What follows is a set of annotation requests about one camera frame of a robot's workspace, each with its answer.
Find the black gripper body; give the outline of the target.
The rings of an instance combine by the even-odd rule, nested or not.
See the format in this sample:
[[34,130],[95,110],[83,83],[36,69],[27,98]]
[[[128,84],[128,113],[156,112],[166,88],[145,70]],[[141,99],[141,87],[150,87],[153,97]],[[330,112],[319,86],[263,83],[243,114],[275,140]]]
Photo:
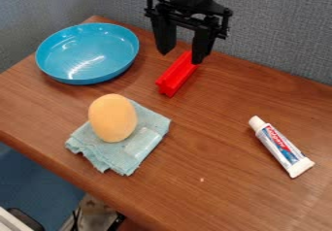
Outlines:
[[150,19],[162,17],[189,30],[208,27],[217,38],[229,36],[233,11],[215,0],[146,0],[145,15]]

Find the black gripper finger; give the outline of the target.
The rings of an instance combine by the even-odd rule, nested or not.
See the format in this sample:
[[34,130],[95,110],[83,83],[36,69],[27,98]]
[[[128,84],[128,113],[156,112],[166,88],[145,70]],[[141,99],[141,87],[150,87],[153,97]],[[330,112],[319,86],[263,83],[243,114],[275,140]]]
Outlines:
[[165,15],[154,15],[152,27],[157,49],[162,54],[168,54],[177,44],[177,25]]
[[194,65],[201,64],[204,58],[211,54],[215,40],[216,37],[211,28],[200,27],[194,31],[192,40],[192,63]]

